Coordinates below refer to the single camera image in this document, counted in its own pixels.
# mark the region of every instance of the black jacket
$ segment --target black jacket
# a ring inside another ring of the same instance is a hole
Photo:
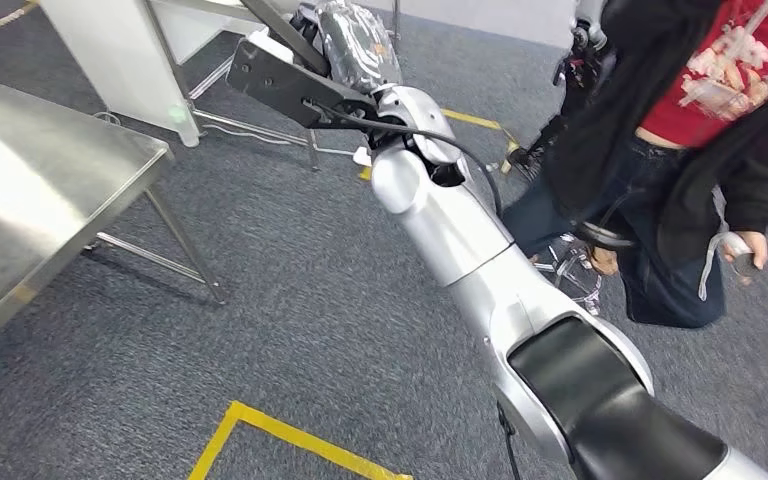
[[[634,134],[713,28],[722,0],[612,0],[603,28],[618,51],[611,79],[570,121],[544,166],[558,206],[577,217],[612,171],[611,152]],[[658,250],[669,265],[704,256],[720,227],[712,190],[719,185],[731,230],[768,227],[768,101],[694,153],[666,199]]]

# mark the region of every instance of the black strap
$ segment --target black strap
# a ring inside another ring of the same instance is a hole
[[[514,480],[522,480],[519,474],[519,467],[516,464],[516,458],[514,458],[514,447],[511,443],[511,439],[516,434],[514,426],[508,421],[508,417],[505,416],[505,411],[502,410],[502,406],[496,403],[496,409],[499,411],[499,423],[502,425],[502,430],[505,431],[505,445],[508,448],[508,458],[511,460],[511,471],[514,475]]]

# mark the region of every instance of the white controller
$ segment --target white controller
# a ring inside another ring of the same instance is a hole
[[[755,252],[749,248],[749,245],[746,244],[740,235],[734,232],[725,233],[721,242],[722,245],[727,245],[731,248],[734,255],[734,262],[731,265],[738,275],[751,277],[760,272],[758,267],[755,266]]]

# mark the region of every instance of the jeans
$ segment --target jeans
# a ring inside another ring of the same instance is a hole
[[[725,296],[719,259],[708,278],[708,298],[698,288],[705,259],[668,268],[658,255],[656,234],[661,204],[678,177],[685,154],[656,147],[637,137],[613,154],[616,170],[608,185],[583,213],[584,218],[614,210],[633,231],[636,246],[617,252],[625,286],[626,313],[637,323],[677,328],[702,328],[723,316]],[[546,158],[551,162],[551,152]],[[540,253],[560,235],[574,229],[555,206],[542,174],[502,214],[502,221],[522,251]]]

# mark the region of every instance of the table leg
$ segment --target table leg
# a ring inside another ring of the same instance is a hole
[[[310,157],[310,169],[314,172],[319,171],[319,146],[316,144],[316,133],[308,129],[307,133],[307,154]]]
[[[401,40],[401,33],[399,32],[400,17],[402,16],[402,0],[393,0],[393,49],[396,53],[399,53],[399,40]]]
[[[172,209],[169,208],[169,204],[166,203],[166,199],[163,198],[158,187],[155,185],[146,188],[145,194],[149,201],[151,201],[154,209],[157,210],[160,218],[162,218],[166,223],[166,226],[169,227],[172,235],[178,240],[181,248],[184,249],[184,253],[187,254],[187,257],[189,257],[190,261],[196,267],[196,270],[198,270],[199,274],[204,279],[204,283],[207,285],[207,288],[210,289],[211,293],[213,293],[213,297],[216,298],[217,302],[224,304],[226,296],[222,287],[219,285],[219,281],[208,268],[207,263],[205,263],[198,250],[196,250],[190,237],[184,231],[183,225],[181,225],[181,222],[179,222],[178,218],[172,213]]]

